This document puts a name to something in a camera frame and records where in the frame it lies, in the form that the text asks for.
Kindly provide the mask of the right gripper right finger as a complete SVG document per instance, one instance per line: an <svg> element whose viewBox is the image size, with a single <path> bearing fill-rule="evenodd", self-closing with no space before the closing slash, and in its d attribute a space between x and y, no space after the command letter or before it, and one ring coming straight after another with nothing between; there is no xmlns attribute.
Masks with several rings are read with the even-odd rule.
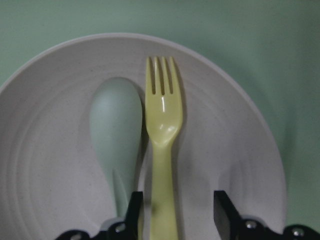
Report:
<svg viewBox="0 0 320 240"><path fill-rule="evenodd" d="M245 221L224 190L213 193L213 220L222 240L245 240Z"/></svg>

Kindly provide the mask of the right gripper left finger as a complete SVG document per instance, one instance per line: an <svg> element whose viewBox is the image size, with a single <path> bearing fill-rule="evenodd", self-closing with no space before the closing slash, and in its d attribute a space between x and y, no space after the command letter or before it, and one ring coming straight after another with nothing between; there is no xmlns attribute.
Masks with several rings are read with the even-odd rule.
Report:
<svg viewBox="0 0 320 240"><path fill-rule="evenodd" d="M126 216L126 240L142 240L144 228L144 195L142 191L131 194Z"/></svg>

